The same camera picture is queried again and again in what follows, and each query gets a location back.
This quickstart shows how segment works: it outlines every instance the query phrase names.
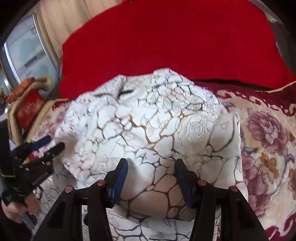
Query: wrinkled fabric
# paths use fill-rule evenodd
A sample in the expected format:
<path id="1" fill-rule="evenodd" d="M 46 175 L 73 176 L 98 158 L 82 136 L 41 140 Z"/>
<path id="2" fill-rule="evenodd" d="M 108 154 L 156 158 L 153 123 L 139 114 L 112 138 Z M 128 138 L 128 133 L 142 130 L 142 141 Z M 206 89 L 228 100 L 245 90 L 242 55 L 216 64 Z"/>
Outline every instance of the wrinkled fabric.
<path id="1" fill-rule="evenodd" d="M 108 211 L 114 235 L 139 226 L 147 239 L 190 237 L 196 210 L 185 205 L 173 175 L 177 158 L 201 179 L 221 188 L 236 185 L 248 197 L 239 115 L 228 113 L 211 92 L 170 69 L 119 75 L 69 103 L 64 116 L 46 148 L 65 143 L 57 161 L 82 186 L 103 179 L 121 158 L 128 160 L 121 200 Z M 58 180 L 64 177 L 56 173 L 55 178 L 57 186 L 65 187 Z M 215 233 L 220 214 L 217 207 Z"/>

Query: crackle pattern fabric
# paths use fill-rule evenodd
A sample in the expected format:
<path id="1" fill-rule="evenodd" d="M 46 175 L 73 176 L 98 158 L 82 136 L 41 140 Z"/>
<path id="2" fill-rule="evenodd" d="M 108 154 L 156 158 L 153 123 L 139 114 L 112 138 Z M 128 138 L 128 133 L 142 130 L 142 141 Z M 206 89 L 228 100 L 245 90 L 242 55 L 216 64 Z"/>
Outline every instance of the crackle pattern fabric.
<path id="1" fill-rule="evenodd" d="M 296 84 L 267 93 L 195 82 L 212 91 L 241 124 L 241 154 L 249 204 L 271 241 L 296 225 Z"/>
<path id="2" fill-rule="evenodd" d="M 66 144 L 56 162 L 73 175 L 72 186 L 90 186 L 114 170 L 120 158 L 128 160 L 121 201 L 108 211 L 118 239 L 189 238 L 196 211 L 185 205 L 173 176 L 177 158 L 214 186 L 237 185 L 248 197 L 239 115 L 228 113 L 215 95 L 170 69 L 119 75 L 61 112 L 64 119 L 55 125 L 55 133 L 52 126 L 50 131 L 41 126 L 35 139 L 51 133 L 53 141 L 46 148 L 60 141 Z M 66 187 L 67 175 L 59 168 L 44 184 L 44 214 Z M 214 240 L 220 213 L 217 208 Z"/>

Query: red fabric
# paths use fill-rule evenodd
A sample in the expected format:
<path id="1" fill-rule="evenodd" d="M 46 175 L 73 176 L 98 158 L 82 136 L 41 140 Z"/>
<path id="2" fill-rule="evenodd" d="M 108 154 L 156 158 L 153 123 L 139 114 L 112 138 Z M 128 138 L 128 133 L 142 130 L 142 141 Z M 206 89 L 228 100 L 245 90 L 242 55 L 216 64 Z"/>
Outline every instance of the red fabric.
<path id="1" fill-rule="evenodd" d="M 134 0 L 91 19 L 64 43 L 61 97 L 164 67 L 189 79 L 270 88 L 295 80 L 265 15 L 247 0 Z"/>
<path id="2" fill-rule="evenodd" d="M 44 99 L 41 95 L 36 90 L 31 90 L 20 104 L 18 111 L 15 114 L 15 118 L 20 127 L 28 130 L 43 104 Z"/>

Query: human hand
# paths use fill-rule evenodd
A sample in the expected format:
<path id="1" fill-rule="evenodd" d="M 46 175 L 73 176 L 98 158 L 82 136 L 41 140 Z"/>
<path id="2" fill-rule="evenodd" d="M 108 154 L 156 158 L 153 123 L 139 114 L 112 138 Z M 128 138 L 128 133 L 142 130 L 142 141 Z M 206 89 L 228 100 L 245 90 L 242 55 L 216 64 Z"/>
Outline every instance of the human hand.
<path id="1" fill-rule="evenodd" d="M 40 211 L 39 200 L 36 198 L 34 193 L 30 193 L 27 197 L 25 197 L 25 203 L 27 205 L 17 202 L 11 202 L 8 206 L 1 201 L 2 209 L 4 214 L 11 220 L 16 223 L 22 223 L 22 214 L 25 212 L 29 212 L 29 214 L 37 214 Z"/>

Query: black clamp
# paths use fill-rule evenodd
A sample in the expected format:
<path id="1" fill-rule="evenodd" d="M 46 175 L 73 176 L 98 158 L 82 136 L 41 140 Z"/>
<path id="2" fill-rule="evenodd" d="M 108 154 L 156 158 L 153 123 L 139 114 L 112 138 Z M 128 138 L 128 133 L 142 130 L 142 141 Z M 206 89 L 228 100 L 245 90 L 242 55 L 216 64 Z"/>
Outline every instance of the black clamp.
<path id="1" fill-rule="evenodd" d="M 237 186 L 213 187 L 188 171 L 182 159 L 175 161 L 175 177 L 185 203 L 198 210 L 190 241 L 212 241 L 216 205 L 221 205 L 220 241 L 268 241 L 260 221 Z"/>
<path id="2" fill-rule="evenodd" d="M 88 206 L 84 223 L 89 226 L 90 240 L 113 241 L 106 208 L 113 208 L 120 194 L 128 171 L 128 162 L 122 158 L 116 169 L 107 173 L 89 188 L 66 187 L 56 200 L 33 241 L 83 241 L 82 205 Z"/>
<path id="3" fill-rule="evenodd" d="M 48 150 L 42 158 L 24 164 L 28 155 L 36 151 L 51 141 L 50 136 L 46 136 L 36 142 L 24 142 L 13 151 L 9 149 L 7 126 L 0 128 L 1 132 L 1 154 L 0 161 L 0 193 L 4 204 L 8 206 L 11 202 L 18 202 L 26 206 L 25 197 L 32 191 L 39 189 L 39 197 L 42 195 L 40 184 L 53 174 L 53 159 L 65 149 L 64 143 L 59 143 Z M 37 223 L 37 218 L 28 212 L 22 215 L 23 221 L 29 229 L 33 229 Z"/>
<path id="4" fill-rule="evenodd" d="M 114 171 L 89 188 L 67 187 L 43 220 L 33 241 L 82 241 L 81 206 L 88 206 L 84 223 L 91 241 L 112 241 L 106 208 L 120 200 L 128 163 L 121 159 Z M 182 159 L 175 161 L 175 177 L 185 203 L 196 208 L 190 241 L 212 241 L 215 208 L 221 205 L 221 241 L 268 241 L 254 211 L 236 186 L 216 188 L 188 171 Z"/>

